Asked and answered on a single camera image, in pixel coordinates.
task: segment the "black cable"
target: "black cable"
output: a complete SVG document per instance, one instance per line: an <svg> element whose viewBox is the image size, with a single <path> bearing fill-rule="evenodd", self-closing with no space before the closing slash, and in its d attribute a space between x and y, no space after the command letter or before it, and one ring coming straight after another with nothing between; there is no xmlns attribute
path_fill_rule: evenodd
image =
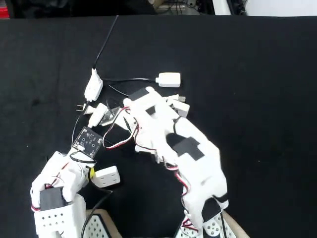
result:
<svg viewBox="0 0 317 238"><path fill-rule="evenodd" d="M222 214L222 212L220 213L220 217L221 217L221 222L222 222L223 236L224 236L224 238L227 238L226 227L224 226L224 220L223 220L223 214Z"/></svg>
<svg viewBox="0 0 317 238"><path fill-rule="evenodd" d="M112 23L112 25L111 25L111 27L110 27L110 30L108 31L108 35L107 35L107 37L106 37L106 39L105 39L105 42L104 42L103 46L101 47L101 49L100 49L100 51L99 51L99 53L98 53L98 55L97 55L97 58L96 58L95 63L94 63L94 65L93 65L93 69L96 68L96 65L97 65L97 62L98 62L98 60L99 60L99 57L100 57L101 53L103 52L103 50L104 50L104 48L105 48L105 46L106 46L106 44L107 44L107 42L108 42L108 40L109 40L110 34L112 33L112 30L113 30L113 28L114 28L115 23L117 22L118 17L119 17L118 15L115 16L115 19L114 19L114 21L113 21L113 23Z"/></svg>
<svg viewBox="0 0 317 238"><path fill-rule="evenodd" d="M83 111L80 113L80 115L78 116L78 118L77 118L77 120L75 122L75 125L74 125L74 128L73 128L73 133L71 135L71 146L73 146L73 143L74 143L74 135L75 135L75 131L76 131L79 119L85 114L85 112L86 112L86 110L87 110L89 105L90 105L90 102L87 101L85 107L83 108Z"/></svg>
<svg viewBox="0 0 317 238"><path fill-rule="evenodd" d="M114 91L116 91L117 93L119 93L119 94L123 95L124 97L129 97L129 95L127 95L127 94L125 94L125 93L121 92L120 90L118 90L118 89L114 88L114 87L113 87L113 86L111 86L110 84L108 84L108 87L109 87L109 88L112 88Z"/></svg>
<svg viewBox="0 0 317 238"><path fill-rule="evenodd" d="M155 82L155 78L103 78L105 81L110 82L128 82L128 81L150 81Z"/></svg>
<svg viewBox="0 0 317 238"><path fill-rule="evenodd" d="M97 162L97 161L95 161L95 160L87 161L87 160L79 160L79 159L74 158L73 155L75 155L75 154L77 154L77 153L79 153L79 152L80 152L80 151L75 151L75 152L71 153L71 154L69 155L69 157L70 157L73 161L75 161L75 162L84 163L84 164L95 164L95 163Z"/></svg>
<svg viewBox="0 0 317 238"><path fill-rule="evenodd" d="M81 235L80 235L80 238L84 238L84 233L85 233L85 228L88 224L88 222L90 221L90 219L92 218L93 214L94 214L94 211L104 202L106 201L106 199L112 194L112 191L111 190L108 190L109 193L106 194L102 199L100 199L100 201L93 207L93 209L91 210L91 212L89 213L88 217L86 218L85 220L85 223L83 225L83 228L81 230Z"/></svg>

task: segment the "perforated white bracket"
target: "perforated white bracket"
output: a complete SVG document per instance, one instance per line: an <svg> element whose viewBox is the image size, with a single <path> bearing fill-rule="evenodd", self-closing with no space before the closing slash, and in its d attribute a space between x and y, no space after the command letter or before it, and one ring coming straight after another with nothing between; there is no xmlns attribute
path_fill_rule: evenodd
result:
<svg viewBox="0 0 317 238"><path fill-rule="evenodd" d="M236 238L235 234L233 233L232 229L229 227L226 220L223 219L223 221L224 221L227 238ZM220 214L216 215L214 218L205 222L203 226L207 235L209 235L210 237L216 237L220 234L220 238L224 238Z"/></svg>
<svg viewBox="0 0 317 238"><path fill-rule="evenodd" d="M108 231L99 215L93 215L85 229L86 238L109 238Z"/></svg>
<svg viewBox="0 0 317 238"><path fill-rule="evenodd" d="M229 227L225 219L224 219L224 226L225 226L227 238L236 238L236 235L233 233L232 229ZM208 237L224 238L224 235L222 232L222 221L221 221L220 214L210 219L209 221L205 222L203 224L203 227ZM175 238L206 238L206 237L204 237L203 233L198 234L196 231L192 229L181 226L178 229Z"/></svg>

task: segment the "white connector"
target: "white connector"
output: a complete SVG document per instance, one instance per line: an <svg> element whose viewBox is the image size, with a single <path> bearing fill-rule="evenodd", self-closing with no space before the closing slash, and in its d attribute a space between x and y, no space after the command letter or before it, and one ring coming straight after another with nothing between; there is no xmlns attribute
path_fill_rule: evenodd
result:
<svg viewBox="0 0 317 238"><path fill-rule="evenodd" d="M166 88L179 88L180 86L180 73L160 73L155 79L160 87Z"/></svg>
<svg viewBox="0 0 317 238"><path fill-rule="evenodd" d="M92 128L93 126L97 126L107 111L108 107L99 103L89 119L88 127Z"/></svg>
<svg viewBox="0 0 317 238"><path fill-rule="evenodd" d="M107 187L120 183L120 175L116 166L98 170L91 181L98 187Z"/></svg>
<svg viewBox="0 0 317 238"><path fill-rule="evenodd" d="M91 70L91 77L85 89L85 98L88 102L97 100L104 86L104 82L100 79L96 69Z"/></svg>

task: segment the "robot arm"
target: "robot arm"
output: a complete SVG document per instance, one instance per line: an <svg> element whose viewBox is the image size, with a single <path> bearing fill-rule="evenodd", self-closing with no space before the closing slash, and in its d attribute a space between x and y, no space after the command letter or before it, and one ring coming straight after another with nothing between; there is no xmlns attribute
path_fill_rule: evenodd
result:
<svg viewBox="0 0 317 238"><path fill-rule="evenodd" d="M148 150L155 154L158 163L171 165L166 167L174 170L184 185L185 220L190 220L193 230L201 233L204 223L228 206L219 149L177 113L178 107L173 109L173 105L166 103L151 87L132 94L124 100L124 105L129 107L130 116L139 125L136 150ZM166 139L171 134L180 138L172 146Z"/></svg>

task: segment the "power adapter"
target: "power adapter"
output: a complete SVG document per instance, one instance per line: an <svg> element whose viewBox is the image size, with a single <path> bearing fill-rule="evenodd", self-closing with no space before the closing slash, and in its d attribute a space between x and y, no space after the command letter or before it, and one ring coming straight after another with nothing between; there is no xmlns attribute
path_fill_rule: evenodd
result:
<svg viewBox="0 0 317 238"><path fill-rule="evenodd" d="M98 187L107 187L120 183L120 175L116 166L98 170L91 181Z"/></svg>

